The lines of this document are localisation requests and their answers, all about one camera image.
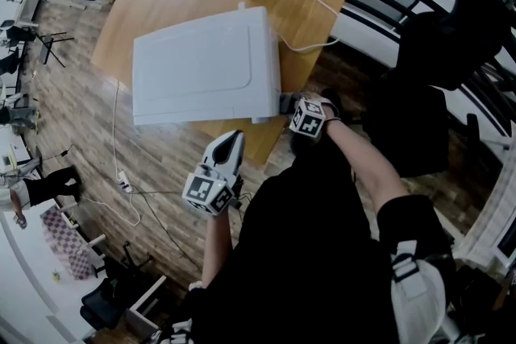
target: checkered cloth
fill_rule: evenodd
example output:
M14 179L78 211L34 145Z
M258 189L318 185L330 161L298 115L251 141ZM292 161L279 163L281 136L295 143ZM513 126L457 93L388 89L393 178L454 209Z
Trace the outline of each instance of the checkered cloth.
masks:
M41 214L45 241L54 255L75 280L85 280L93 275L86 245L79 234L66 225L56 206Z
M516 125L512 123L512 136ZM487 269L494 263L493 245L516 209L516 142L510 144L503 168L485 207L453 256Z

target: parquet floor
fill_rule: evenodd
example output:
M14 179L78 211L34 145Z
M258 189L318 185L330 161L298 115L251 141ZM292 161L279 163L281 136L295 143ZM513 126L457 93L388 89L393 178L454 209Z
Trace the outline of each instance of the parquet floor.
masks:
M34 149L37 145L44 157L58 154L73 143L73 149L65 158L44 163L44 173L76 164L85 181L86 196L111 205L134 222L136 216L129 207L129 198L121 194L113 181L111 127L116 81L105 78L89 62L108 13L108 6L100 11L80 11L50 4L40 6L35 18L40 24L40 33L67 31L75 40L54 47L66 68L59 66L53 58L42 66L37 62L40 46L31 47L23 89L39 99L43 121L40 133L26 138L29 147ZM377 69L377 64L371 60L338 45L322 52L307 88L334 87L341 92L344 106L359 114L364 109L368 85ZM187 173L193 171L200 161L210 138L188 129L186 125L134 126L131 95L122 89L114 136L119 168L127 171L133 185L144 192L173 192L148 194L148 202L181 248L201 266L205 222L181 206L180 192ZM267 177L276 175L291 164L293 155L289 151L288 139L284 133L265 166L244 162L241 169L244 192L255 193ZM436 207L465 233L489 196L499 165L489 154L481 159L471 159L462 139L454 134L451 134L450 141L448 171L408 180L407 183L412 193L428 195ZM367 209L367 196L361 190L360 193ZM75 218L89 237L106 234L107 240L102 248L108 255L121 258L126 240L131 242L136 258L151 253L155 261L149 271L165 274L170 279L170 289L181 296L190 282L199 279L197 268L170 241L141 196L134 195L133 205L142 217L136 227L122 222L106 207L88 201L81 203ZM240 216L235 211L231 211L230 216L236 242ZM103 342L125 340L111 337Z

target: power strip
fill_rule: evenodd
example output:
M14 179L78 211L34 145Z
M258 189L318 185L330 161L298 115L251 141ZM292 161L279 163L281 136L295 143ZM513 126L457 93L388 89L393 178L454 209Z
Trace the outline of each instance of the power strip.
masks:
M122 187L122 190L125 193L132 193L132 185L125 171L119 171L117 178L119 179L119 185Z

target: wooden table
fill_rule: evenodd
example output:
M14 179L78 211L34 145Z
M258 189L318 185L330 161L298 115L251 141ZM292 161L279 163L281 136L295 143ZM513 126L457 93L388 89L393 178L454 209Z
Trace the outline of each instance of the wooden table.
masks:
M345 0L323 1L340 10ZM91 62L130 89L135 38L178 23L236 10L239 2L245 2L246 7L265 6L274 29L293 48L325 43L336 19L315 0L116 0ZM291 52L281 43L281 87L284 92L299 91L303 87L320 52L320 49L308 53ZM234 129L244 131L245 155L264 164L285 126L285 117L260 125L252 125L249 119L231 119L192 122L192 126L213 137Z

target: wooden floor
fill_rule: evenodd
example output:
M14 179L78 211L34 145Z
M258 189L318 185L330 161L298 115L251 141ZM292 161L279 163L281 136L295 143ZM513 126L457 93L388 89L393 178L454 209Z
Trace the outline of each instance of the wooden floor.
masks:
M111 205L134 222L136 216L129 206L129 197L122 195L113 181L111 127L116 81L105 78L89 62L108 12L109 7L100 11L80 11L43 4L39 8L35 20L40 23L40 33L67 31L75 40L56 44L54 48L66 68L59 66L53 58L46 66L38 63L39 45L31 47L28 53L23 88L39 100L43 121L40 133L28 135L27 142L31 149L37 145L44 157L58 154L73 143L73 149L65 158L44 163L44 174L76 164L85 181L85 195ZM344 107L359 114L364 109L368 85L379 69L371 60L346 47L327 48L322 52L307 88L334 87L341 92ZM244 162L241 169L244 192L255 193L268 176L276 175L291 164L293 155L289 151L288 138L287 133L282 135L265 166ZM148 194L148 202L181 249L200 267L205 222L182 206L180 192L188 172L192 172L200 161L210 138L186 125L134 126L131 95L120 90L114 140L119 168L127 171L133 185L144 192L172 192ZM465 233L489 196L499 165L491 156L471 159L463 140L454 134L450 141L447 172L407 183L412 193L428 195L435 206ZM367 209L368 199L361 189L360 193ZM142 196L135 195L133 205L142 217L136 227L122 222L105 206L88 201L81 203L75 218L89 237L106 234L102 248L108 255L120 258L126 240L131 242L135 257L142 259L147 253L152 254L155 261L149 271L165 274L170 279L169 287L178 296L183 295L189 283L200 279L198 269L161 229ZM240 216L234 210L230 216L236 242ZM110 338L105 342L123 341Z

